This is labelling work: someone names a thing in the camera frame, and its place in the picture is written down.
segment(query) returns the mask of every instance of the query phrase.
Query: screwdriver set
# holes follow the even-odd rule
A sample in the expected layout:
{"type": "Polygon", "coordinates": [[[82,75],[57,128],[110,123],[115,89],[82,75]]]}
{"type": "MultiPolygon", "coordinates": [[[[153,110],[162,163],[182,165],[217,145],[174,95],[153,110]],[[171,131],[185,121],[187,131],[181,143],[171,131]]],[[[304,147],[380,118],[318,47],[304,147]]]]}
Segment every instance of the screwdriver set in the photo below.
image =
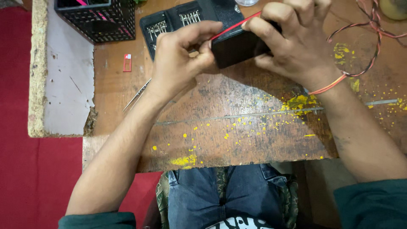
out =
{"type": "Polygon", "coordinates": [[[223,22],[226,29],[244,19],[234,0],[196,0],[140,19],[140,27],[154,61],[157,37],[202,20],[223,22]]]}

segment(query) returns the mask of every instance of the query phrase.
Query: green sleeve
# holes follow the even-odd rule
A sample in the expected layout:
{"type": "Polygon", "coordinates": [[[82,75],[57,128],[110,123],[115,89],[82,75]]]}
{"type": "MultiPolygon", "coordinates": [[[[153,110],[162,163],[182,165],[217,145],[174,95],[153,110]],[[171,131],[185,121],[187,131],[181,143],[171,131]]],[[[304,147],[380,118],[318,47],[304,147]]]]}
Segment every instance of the green sleeve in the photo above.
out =
{"type": "Polygon", "coordinates": [[[407,179],[350,185],[334,196],[344,229],[407,228],[407,179]]]}
{"type": "Polygon", "coordinates": [[[59,220],[60,229],[112,228],[134,229],[136,219],[131,212],[106,212],[89,215],[69,215],[59,220]]]}

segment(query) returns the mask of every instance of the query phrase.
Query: hand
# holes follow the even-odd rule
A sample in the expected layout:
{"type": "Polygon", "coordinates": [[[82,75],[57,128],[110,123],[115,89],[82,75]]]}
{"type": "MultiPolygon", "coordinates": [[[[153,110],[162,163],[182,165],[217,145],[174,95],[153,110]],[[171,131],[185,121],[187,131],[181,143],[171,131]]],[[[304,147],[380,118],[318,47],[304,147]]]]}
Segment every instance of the hand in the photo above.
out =
{"type": "Polygon", "coordinates": [[[172,99],[189,82],[214,62],[210,50],[213,35],[222,29],[221,22],[201,21],[157,38],[153,76],[148,87],[172,99]],[[188,50],[195,48],[199,54],[190,57],[188,50]]]}
{"type": "Polygon", "coordinates": [[[270,48],[255,58],[256,65],[300,83],[315,91],[334,82],[340,75],[329,55],[322,25],[330,0],[283,0],[268,3],[260,18],[252,18],[242,28],[255,33],[270,48]],[[265,20],[277,22],[279,33],[265,20]]]}

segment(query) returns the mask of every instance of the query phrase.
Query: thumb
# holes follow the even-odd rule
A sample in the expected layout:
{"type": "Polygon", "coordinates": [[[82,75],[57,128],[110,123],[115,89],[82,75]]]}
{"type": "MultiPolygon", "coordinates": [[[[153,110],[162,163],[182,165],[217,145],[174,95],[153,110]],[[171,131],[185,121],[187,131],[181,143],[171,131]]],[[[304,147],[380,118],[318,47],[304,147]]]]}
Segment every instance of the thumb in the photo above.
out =
{"type": "Polygon", "coordinates": [[[210,45],[210,40],[205,41],[199,48],[199,54],[189,62],[190,70],[196,75],[211,67],[215,61],[210,45]]]}

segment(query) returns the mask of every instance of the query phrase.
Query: person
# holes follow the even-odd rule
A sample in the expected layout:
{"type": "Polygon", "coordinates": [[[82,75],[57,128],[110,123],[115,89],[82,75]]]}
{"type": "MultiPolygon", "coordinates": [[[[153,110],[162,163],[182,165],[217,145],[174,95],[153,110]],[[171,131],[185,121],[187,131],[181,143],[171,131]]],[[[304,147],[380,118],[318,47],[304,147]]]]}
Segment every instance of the person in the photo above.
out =
{"type": "MultiPolygon", "coordinates": [[[[268,3],[242,28],[271,52],[258,67],[286,76],[309,91],[342,73],[329,55],[322,25],[330,0],[268,3]],[[268,23],[277,22],[279,33],[268,23]]],[[[210,37],[221,22],[202,21],[158,36],[152,80],[76,183],[60,228],[134,228],[132,213],[117,212],[133,182],[144,141],[162,108],[214,63],[210,37]],[[188,55],[199,47],[195,57],[188,55]]],[[[335,191],[343,228],[407,228],[407,159],[345,81],[318,95],[345,167],[358,184],[335,191]]],[[[211,168],[174,171],[169,177],[170,228],[282,228],[274,170],[264,164],[231,166],[219,202],[211,168]]]]}

